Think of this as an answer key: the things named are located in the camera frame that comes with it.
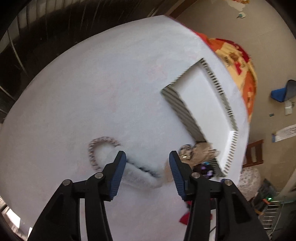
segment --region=tile floor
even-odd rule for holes
[[[198,0],[177,20],[208,37],[232,40],[250,54],[258,75],[258,91],[249,142],[264,139],[264,164],[258,166],[259,171],[262,178],[282,189],[296,167],[296,137],[272,143],[271,134],[296,124],[296,109],[285,116],[284,103],[269,96],[287,80],[296,80],[296,40],[265,0],[250,0],[243,8],[243,19],[237,19],[239,12],[224,0]]]

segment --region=leopard print scrunchie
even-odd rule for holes
[[[90,143],[89,143],[89,161],[91,163],[91,165],[93,166],[93,168],[97,171],[97,172],[101,172],[103,169],[98,165],[98,163],[96,162],[96,159],[94,157],[94,148],[96,145],[101,144],[103,142],[108,142],[110,144],[112,144],[113,146],[120,146],[120,143],[111,138],[111,137],[99,137],[96,139],[93,139]]]

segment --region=metal screw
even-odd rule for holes
[[[231,186],[232,185],[232,181],[230,179],[226,179],[224,181],[224,183],[227,185],[227,186]]]
[[[68,186],[70,183],[71,183],[71,180],[69,180],[69,179],[63,180],[64,186]]]
[[[104,174],[101,173],[101,172],[97,172],[97,173],[94,175],[94,177],[97,178],[97,179],[100,179],[100,178],[102,178],[103,176],[104,176]]]
[[[194,172],[194,173],[191,174],[191,176],[193,178],[199,178],[200,177],[200,174],[198,172]]]

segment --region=white table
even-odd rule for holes
[[[101,136],[140,143],[142,161],[163,166],[171,150],[194,142],[160,90],[200,58],[219,78],[236,116],[239,140],[228,177],[237,183],[249,132],[241,94],[194,32],[157,16],[77,44],[34,78],[0,132],[0,195],[33,226],[64,179],[95,173],[87,145]],[[185,233],[178,220],[186,207],[174,183],[148,191],[122,184],[106,211],[115,241],[182,240]]]

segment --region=brown wooden chair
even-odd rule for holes
[[[246,149],[246,163],[242,166],[244,167],[251,167],[256,166],[263,163],[262,160],[262,144],[264,140],[256,141],[247,145]]]

